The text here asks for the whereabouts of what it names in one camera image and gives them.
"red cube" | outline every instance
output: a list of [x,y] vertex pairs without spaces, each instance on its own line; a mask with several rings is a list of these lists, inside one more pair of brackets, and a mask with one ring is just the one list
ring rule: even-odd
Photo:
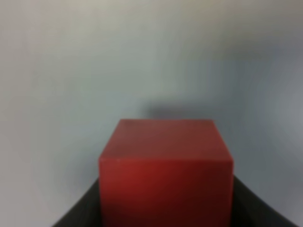
[[227,227],[233,160],[211,120],[121,120],[99,158],[105,227]]

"white wall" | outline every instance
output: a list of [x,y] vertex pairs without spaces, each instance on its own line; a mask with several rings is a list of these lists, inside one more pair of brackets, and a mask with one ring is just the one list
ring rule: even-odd
[[120,118],[212,117],[236,175],[303,225],[302,3],[2,0],[0,226],[57,221]]

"black surface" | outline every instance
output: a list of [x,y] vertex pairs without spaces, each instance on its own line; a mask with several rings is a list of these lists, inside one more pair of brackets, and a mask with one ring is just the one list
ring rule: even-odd
[[[234,178],[231,227],[295,227]],[[102,227],[98,180],[54,227]]]

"gray background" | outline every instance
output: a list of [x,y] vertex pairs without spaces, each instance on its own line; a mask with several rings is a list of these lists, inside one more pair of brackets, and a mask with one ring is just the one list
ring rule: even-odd
[[57,221],[120,118],[213,118],[235,174],[303,225],[303,2],[2,0],[0,226]]

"block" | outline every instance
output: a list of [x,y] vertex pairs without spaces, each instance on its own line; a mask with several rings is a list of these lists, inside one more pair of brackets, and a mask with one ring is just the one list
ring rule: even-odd
[[121,120],[99,158],[104,227],[227,227],[233,159],[211,120]]

